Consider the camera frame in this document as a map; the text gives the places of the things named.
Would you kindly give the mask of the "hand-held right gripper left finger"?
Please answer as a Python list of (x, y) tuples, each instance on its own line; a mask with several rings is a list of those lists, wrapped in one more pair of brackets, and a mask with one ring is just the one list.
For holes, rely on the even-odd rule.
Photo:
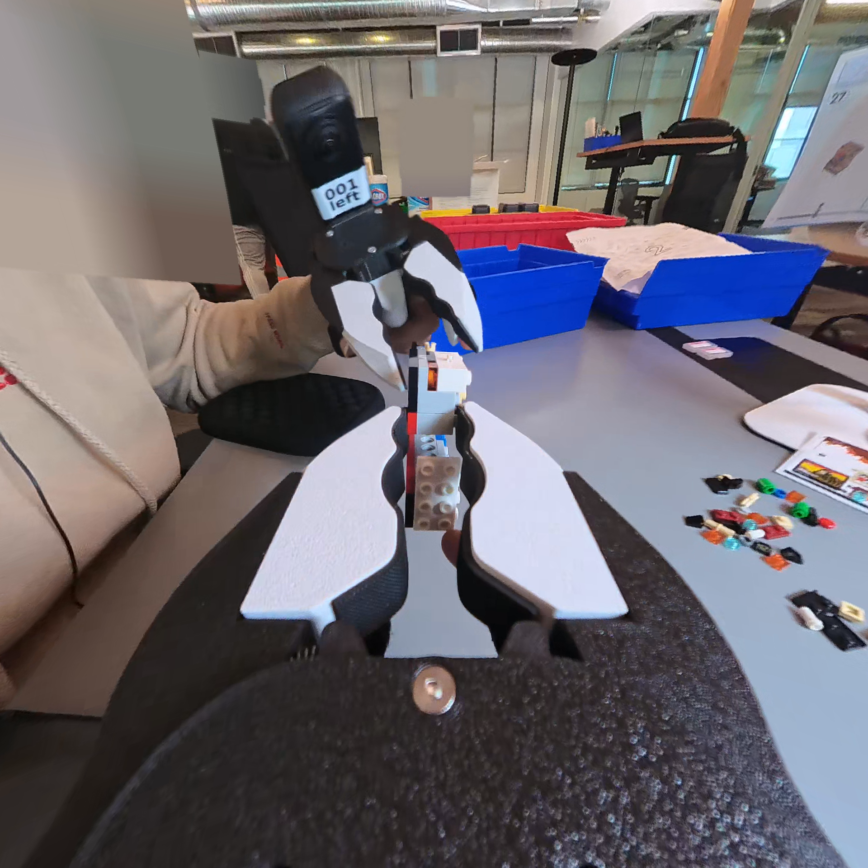
[(241, 603), (252, 620), (388, 632), (406, 601), (405, 413), (388, 407), (309, 462)]

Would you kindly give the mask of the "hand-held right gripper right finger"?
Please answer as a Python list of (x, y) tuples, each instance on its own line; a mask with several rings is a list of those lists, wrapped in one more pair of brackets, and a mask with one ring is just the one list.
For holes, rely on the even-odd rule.
[(561, 466), (475, 402), (458, 411), (463, 458), (458, 591), (503, 642), (513, 625), (617, 619), (628, 606)]

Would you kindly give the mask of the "grey lego beam build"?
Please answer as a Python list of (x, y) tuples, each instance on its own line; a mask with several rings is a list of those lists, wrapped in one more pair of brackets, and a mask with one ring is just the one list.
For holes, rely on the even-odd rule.
[(472, 374), (462, 356), (432, 342), (415, 345), (406, 375), (406, 526), (445, 532), (455, 527), (462, 458), (454, 445), (458, 411)]

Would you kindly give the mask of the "pile of small lego pieces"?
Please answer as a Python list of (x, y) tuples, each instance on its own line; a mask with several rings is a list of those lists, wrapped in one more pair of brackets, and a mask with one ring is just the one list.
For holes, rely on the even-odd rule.
[(684, 525), (706, 542), (729, 551), (750, 551), (768, 568), (782, 572), (803, 565), (804, 556), (789, 540), (797, 527), (833, 530), (837, 523), (811, 505), (798, 490), (779, 487), (762, 477), (743, 492), (745, 480), (729, 474), (705, 478), (715, 495), (733, 495), (730, 505), (684, 515)]

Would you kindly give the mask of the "lego instruction booklet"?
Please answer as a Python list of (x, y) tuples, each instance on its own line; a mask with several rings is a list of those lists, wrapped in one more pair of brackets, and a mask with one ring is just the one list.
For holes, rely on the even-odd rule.
[(865, 222), (867, 49), (838, 60), (801, 154), (763, 228)]

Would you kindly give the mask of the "person's left hand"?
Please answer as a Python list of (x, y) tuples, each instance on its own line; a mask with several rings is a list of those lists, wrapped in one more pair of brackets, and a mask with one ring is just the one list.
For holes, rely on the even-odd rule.
[(385, 339), (396, 354), (409, 354), (414, 344), (425, 344), (439, 329), (440, 317), (419, 295), (407, 298), (408, 319), (400, 326), (384, 325)]

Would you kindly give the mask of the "red plastic bin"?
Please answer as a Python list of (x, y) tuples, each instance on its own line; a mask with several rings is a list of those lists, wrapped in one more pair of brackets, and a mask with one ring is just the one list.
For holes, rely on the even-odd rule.
[(572, 250), (568, 233), (586, 228), (617, 228), (626, 218), (597, 212), (580, 212), (542, 207), (537, 212), (435, 212), (421, 213), (423, 219), (443, 231), (457, 251), (488, 246), (535, 245)]

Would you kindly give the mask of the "black office chair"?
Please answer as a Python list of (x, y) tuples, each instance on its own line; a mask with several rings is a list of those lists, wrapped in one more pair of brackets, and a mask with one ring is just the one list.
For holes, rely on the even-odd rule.
[(641, 184), (637, 179), (623, 178), (618, 186), (615, 212), (626, 220), (627, 225), (648, 226), (659, 199), (659, 193), (641, 190)]

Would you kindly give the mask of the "white printed paper bag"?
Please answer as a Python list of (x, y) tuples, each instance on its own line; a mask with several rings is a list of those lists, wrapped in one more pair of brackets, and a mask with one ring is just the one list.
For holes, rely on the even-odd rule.
[(587, 227), (567, 233), (576, 253), (606, 260), (602, 280), (618, 291), (640, 295), (657, 265), (667, 260), (748, 255), (720, 234), (677, 223)]

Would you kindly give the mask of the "wooden standing desk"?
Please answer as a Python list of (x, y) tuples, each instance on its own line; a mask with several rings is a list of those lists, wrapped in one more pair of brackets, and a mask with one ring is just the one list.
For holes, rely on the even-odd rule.
[(649, 165), (661, 157), (697, 156), (710, 154), (725, 146), (746, 143), (743, 136), (663, 137), (652, 140), (620, 143), (585, 150), (576, 154), (586, 161), (588, 170), (610, 170), (609, 184), (602, 213), (613, 214), (618, 185), (626, 168)]

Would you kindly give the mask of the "black floor lamp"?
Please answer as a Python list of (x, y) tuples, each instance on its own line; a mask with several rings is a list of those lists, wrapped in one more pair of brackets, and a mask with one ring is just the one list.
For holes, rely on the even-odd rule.
[(554, 179), (554, 187), (552, 192), (552, 206), (556, 206), (558, 204), (560, 189), (561, 189), (561, 175), (562, 168), (565, 159), (565, 149), (567, 145), (567, 139), (569, 134), (569, 124), (570, 124), (570, 110), (572, 104), (572, 95), (574, 89), (574, 82), (576, 80), (576, 70), (578, 67), (583, 66), (592, 60), (596, 59), (597, 51), (594, 49), (588, 48), (573, 48), (573, 49), (563, 49), (557, 51), (552, 57), (552, 64), (561, 69), (567, 71), (566, 77), (566, 90), (563, 97), (563, 105), (562, 105), (562, 113), (561, 113), (561, 123), (560, 123), (560, 134), (558, 141), (558, 150), (557, 150), (557, 163), (556, 163), (556, 171), (555, 171), (555, 179)]

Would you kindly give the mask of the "person's beige hoodie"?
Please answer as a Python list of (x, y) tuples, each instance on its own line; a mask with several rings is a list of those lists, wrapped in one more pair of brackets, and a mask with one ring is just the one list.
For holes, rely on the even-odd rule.
[(66, 635), (179, 481), (140, 314), (167, 283), (2, 269), (2, 708), (105, 707)]

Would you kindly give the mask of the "white booklet stand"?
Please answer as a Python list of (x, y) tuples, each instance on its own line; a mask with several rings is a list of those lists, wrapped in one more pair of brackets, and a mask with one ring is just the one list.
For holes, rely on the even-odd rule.
[(795, 451), (818, 436), (867, 448), (867, 392), (852, 387), (808, 385), (750, 410), (743, 417), (755, 435)]

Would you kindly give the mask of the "silver ventilation duct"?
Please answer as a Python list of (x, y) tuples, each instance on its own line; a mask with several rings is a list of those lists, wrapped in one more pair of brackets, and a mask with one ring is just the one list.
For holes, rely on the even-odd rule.
[(577, 16), (597, 20), (608, 1), (186, 1), (190, 25), (199, 31), (274, 28), (279, 25), (358, 24), (435, 20), (472, 22)]
[[(257, 61), (438, 57), (437, 27), (246, 32), (240, 56)], [(571, 28), (485, 27), (481, 55), (555, 54), (579, 48)]]

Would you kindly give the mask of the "wooden post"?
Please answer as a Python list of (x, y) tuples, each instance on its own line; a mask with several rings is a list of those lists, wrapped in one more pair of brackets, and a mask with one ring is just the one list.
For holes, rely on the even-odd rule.
[(690, 117), (721, 117), (754, 1), (722, 1), (690, 105)]

